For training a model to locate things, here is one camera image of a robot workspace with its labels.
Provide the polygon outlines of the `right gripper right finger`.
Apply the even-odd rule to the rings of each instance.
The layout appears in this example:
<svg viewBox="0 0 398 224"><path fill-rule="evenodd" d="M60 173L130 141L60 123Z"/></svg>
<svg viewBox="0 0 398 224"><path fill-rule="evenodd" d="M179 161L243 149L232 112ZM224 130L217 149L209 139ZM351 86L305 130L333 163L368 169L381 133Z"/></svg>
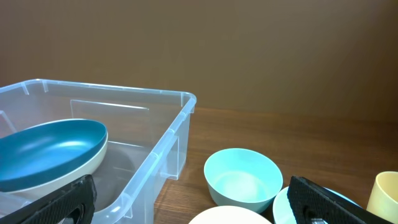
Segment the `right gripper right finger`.
<svg viewBox="0 0 398 224"><path fill-rule="evenodd" d="M291 177L287 198L297 223L391 223L304 177Z"/></svg>

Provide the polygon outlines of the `clear plastic storage container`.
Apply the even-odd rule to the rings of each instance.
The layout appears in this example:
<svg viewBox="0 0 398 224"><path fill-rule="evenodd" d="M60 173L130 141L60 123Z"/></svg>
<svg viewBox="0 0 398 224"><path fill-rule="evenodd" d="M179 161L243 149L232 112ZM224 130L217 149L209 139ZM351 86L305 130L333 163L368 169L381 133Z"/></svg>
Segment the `clear plastic storage container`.
<svg viewBox="0 0 398 224"><path fill-rule="evenodd" d="M93 223L152 223L165 181L183 170L196 102L183 91L27 80L1 88L1 136L60 119L102 122L108 148L93 174Z"/></svg>

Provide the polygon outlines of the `light blue small bowl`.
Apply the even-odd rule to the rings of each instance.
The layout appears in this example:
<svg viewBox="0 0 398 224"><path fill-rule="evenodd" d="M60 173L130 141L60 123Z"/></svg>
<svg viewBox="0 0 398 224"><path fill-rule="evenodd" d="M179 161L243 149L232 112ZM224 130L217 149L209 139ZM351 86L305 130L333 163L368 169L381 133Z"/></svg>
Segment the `light blue small bowl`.
<svg viewBox="0 0 398 224"><path fill-rule="evenodd" d="M297 224L287 198L288 187L283 188L275 197L272 212L275 224Z"/></svg>

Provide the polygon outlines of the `mint green small bowl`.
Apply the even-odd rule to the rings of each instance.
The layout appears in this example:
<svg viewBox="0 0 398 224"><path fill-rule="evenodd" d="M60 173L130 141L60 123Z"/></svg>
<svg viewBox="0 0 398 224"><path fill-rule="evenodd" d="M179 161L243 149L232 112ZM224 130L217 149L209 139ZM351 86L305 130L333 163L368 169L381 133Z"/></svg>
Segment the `mint green small bowl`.
<svg viewBox="0 0 398 224"><path fill-rule="evenodd" d="M206 160L203 172L214 203L256 213L267 209L284 183L271 159L243 148L215 152Z"/></svg>

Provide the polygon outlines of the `pink small bowl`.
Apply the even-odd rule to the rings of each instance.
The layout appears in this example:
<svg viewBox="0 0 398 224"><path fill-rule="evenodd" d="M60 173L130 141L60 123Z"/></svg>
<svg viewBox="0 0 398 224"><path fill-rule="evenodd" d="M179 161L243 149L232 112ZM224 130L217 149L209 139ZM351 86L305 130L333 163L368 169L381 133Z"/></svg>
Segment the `pink small bowl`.
<svg viewBox="0 0 398 224"><path fill-rule="evenodd" d="M271 224L271 222L246 208L225 205L199 213L189 224Z"/></svg>

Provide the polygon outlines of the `yellow cup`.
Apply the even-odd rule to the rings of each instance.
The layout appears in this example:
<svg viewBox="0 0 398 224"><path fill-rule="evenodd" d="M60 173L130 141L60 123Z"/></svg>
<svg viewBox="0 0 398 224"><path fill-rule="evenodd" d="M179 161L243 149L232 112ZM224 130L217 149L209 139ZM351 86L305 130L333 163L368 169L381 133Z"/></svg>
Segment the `yellow cup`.
<svg viewBox="0 0 398 224"><path fill-rule="evenodd" d="M376 176L366 210L397 223L397 171L385 171Z"/></svg>

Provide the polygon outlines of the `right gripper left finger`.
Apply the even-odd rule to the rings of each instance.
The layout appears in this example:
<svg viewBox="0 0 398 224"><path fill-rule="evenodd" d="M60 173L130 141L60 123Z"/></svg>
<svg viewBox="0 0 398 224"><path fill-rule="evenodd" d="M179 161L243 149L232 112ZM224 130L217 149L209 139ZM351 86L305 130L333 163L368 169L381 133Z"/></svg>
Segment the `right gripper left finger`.
<svg viewBox="0 0 398 224"><path fill-rule="evenodd" d="M83 175L1 218L1 224L90 224L97 191L92 175Z"/></svg>

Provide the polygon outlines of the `cream large bowl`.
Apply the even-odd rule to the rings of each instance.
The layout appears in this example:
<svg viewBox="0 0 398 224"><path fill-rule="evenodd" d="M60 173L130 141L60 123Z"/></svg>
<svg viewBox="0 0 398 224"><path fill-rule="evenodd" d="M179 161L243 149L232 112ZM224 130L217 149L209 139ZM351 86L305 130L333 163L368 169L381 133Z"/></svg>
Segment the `cream large bowl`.
<svg viewBox="0 0 398 224"><path fill-rule="evenodd" d="M27 200L34 201L53 192L54 190L59 189L60 187L63 187L67 183L83 175L93 174L100 166L106 155L106 151L108 148L108 136L109 134L106 134L105 141L101 149L91 159L89 159L87 162L85 162L83 165L76 168L75 170L44 184L40 184L38 186L28 189L8 192L8 194L16 195L18 197L23 197Z"/></svg>

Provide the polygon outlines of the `dark blue bowl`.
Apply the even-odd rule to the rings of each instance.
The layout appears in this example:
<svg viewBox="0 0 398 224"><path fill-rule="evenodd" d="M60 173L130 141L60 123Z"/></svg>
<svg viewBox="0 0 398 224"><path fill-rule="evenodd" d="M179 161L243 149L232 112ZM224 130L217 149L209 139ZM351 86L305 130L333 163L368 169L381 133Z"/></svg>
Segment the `dark blue bowl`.
<svg viewBox="0 0 398 224"><path fill-rule="evenodd" d="M90 119L63 119L1 138L1 191L29 189L86 164L106 143L108 130Z"/></svg>

